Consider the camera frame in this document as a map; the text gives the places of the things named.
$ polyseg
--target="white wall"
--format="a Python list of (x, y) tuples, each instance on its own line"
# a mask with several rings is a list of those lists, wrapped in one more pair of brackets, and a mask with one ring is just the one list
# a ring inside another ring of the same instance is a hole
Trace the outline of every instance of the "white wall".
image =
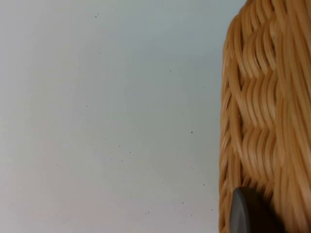
[(217, 232), (243, 2), (2, 0), (0, 232)]

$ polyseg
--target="basket weave pattern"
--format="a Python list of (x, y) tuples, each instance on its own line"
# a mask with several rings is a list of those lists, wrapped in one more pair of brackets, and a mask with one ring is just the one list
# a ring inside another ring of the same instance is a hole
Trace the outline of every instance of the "basket weave pattern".
[(220, 220), (260, 192), (288, 232), (311, 232), (311, 0), (248, 0), (223, 53)]

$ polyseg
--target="woven rattan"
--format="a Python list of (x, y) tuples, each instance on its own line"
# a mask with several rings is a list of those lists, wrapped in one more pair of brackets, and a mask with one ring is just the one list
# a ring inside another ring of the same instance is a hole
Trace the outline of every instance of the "woven rattan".
[(222, 72), (219, 231), (234, 188), (249, 186), (287, 232), (310, 233), (311, 0), (248, 0)]

